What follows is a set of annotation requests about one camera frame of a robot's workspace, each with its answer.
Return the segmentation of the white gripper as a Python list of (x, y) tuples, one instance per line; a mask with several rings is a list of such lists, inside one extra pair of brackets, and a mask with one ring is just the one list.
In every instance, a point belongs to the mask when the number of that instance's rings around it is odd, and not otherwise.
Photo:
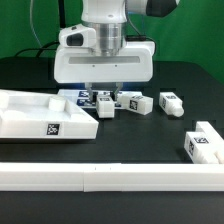
[[(115, 56), (95, 56), (88, 48), (59, 46), (54, 64), (58, 83), (85, 83), (90, 100), (96, 100), (92, 83), (145, 82), (153, 76), (152, 41), (128, 42)], [(113, 100), (117, 100), (123, 83), (116, 83)]]

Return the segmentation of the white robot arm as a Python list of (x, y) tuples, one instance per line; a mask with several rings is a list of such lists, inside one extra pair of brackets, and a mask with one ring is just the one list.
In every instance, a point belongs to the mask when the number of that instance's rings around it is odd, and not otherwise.
[(129, 13), (165, 17), (180, 0), (82, 0), (81, 22), (59, 33), (54, 78), (59, 83), (147, 82), (153, 76), (155, 42), (128, 37)]

